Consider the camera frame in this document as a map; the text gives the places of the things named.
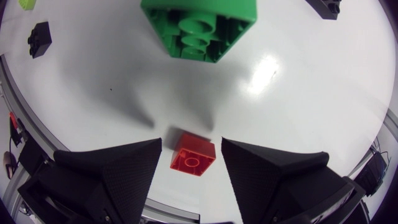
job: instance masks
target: green lego brick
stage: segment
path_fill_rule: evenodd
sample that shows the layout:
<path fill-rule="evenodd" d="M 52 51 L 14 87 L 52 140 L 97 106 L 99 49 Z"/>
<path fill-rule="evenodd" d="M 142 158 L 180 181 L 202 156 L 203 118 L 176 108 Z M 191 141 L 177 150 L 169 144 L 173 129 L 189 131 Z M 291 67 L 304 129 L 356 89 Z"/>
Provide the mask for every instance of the green lego brick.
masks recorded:
<path fill-rule="evenodd" d="M 32 10 L 35 7 L 36 0 L 18 0 L 23 10 Z"/>
<path fill-rule="evenodd" d="M 171 57 L 216 63 L 255 23 L 256 0 L 142 0 Z"/>

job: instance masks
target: lego stud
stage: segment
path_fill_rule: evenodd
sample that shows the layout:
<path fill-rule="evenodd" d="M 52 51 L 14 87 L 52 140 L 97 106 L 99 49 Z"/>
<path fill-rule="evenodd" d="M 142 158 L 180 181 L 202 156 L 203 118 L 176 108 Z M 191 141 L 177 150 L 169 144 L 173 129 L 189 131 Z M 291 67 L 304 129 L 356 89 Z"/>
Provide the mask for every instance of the lego stud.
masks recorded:
<path fill-rule="evenodd" d="M 206 53 L 206 50 L 201 47 L 191 47 L 191 46 L 184 47 L 182 51 L 193 55 L 204 55 Z"/>
<path fill-rule="evenodd" d="M 335 3 L 330 3 L 329 5 L 328 5 L 328 8 L 329 8 L 329 10 L 332 12 L 332 13 L 340 13 L 340 7 L 338 7 L 338 5 L 337 4 L 335 4 Z"/>
<path fill-rule="evenodd" d="M 208 39 L 189 34 L 182 37 L 181 42 L 192 47 L 203 47 L 203 46 L 208 46 L 210 44 L 210 40 Z"/>
<path fill-rule="evenodd" d="M 184 12 L 178 27 L 189 34 L 211 34 L 216 30 L 216 15 L 204 12 Z"/>
<path fill-rule="evenodd" d="M 196 158 L 188 158 L 184 161 L 184 163 L 187 167 L 197 167 L 200 164 L 199 160 Z"/>

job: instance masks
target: metal frame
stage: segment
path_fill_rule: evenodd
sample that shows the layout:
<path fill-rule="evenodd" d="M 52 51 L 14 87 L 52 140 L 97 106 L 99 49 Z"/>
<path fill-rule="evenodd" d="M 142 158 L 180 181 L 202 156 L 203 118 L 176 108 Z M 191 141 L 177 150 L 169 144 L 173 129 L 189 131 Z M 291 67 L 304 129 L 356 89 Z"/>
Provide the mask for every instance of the metal frame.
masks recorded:
<path fill-rule="evenodd" d="M 4 55 L 0 56 L 0 67 L 2 97 L 5 99 L 9 110 L 22 121 L 26 130 L 28 130 L 30 135 L 37 141 L 49 157 L 52 158 L 53 152 L 56 150 L 69 151 L 69 149 L 44 126 L 30 108 L 12 78 Z M 4 194 L 3 202 L 14 220 L 17 217 L 22 202 L 22 198 L 17 189 L 24 184 L 28 178 L 29 174 L 26 170 L 22 166 L 19 166 Z M 164 223 L 200 222 L 199 214 L 173 208 L 149 198 L 147 198 L 145 202 L 142 217 Z"/>
<path fill-rule="evenodd" d="M 398 142 L 398 118 L 390 109 L 388 109 L 383 123 Z"/>

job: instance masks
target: textured black plastic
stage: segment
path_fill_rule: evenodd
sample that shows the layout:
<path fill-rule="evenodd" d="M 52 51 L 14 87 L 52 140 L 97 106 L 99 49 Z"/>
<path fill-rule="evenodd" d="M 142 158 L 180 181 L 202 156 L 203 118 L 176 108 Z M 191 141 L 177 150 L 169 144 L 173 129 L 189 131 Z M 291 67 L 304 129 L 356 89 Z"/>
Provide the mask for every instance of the textured black plastic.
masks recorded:
<path fill-rule="evenodd" d="M 306 0 L 322 19 L 337 20 L 341 0 Z"/>
<path fill-rule="evenodd" d="M 243 223 L 261 223 L 282 180 L 325 167 L 328 154 L 297 154 L 224 139 L 221 152 Z"/>
<path fill-rule="evenodd" d="M 49 22 L 36 24 L 27 43 L 30 45 L 29 54 L 32 58 L 42 56 L 52 43 Z"/>
<path fill-rule="evenodd" d="M 71 170 L 101 177 L 123 223 L 139 223 L 161 152 L 162 140 L 153 139 L 91 152 L 56 151 L 54 159 Z"/>

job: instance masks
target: black block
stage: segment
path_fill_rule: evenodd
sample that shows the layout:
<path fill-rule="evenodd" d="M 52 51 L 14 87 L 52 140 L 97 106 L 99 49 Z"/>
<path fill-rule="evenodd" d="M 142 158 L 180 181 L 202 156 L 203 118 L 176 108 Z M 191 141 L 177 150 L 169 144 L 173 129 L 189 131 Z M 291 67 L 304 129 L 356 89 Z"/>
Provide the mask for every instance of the black block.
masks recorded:
<path fill-rule="evenodd" d="M 322 19 L 337 20 L 340 13 L 341 0 L 306 0 L 322 17 Z"/>
<path fill-rule="evenodd" d="M 42 56 L 52 43 L 49 22 L 36 24 L 27 43 L 30 45 L 29 54 L 32 58 Z"/>
<path fill-rule="evenodd" d="M 245 224 L 322 222 L 354 190 L 327 168 L 325 152 L 299 154 L 224 138 L 221 152 Z"/>

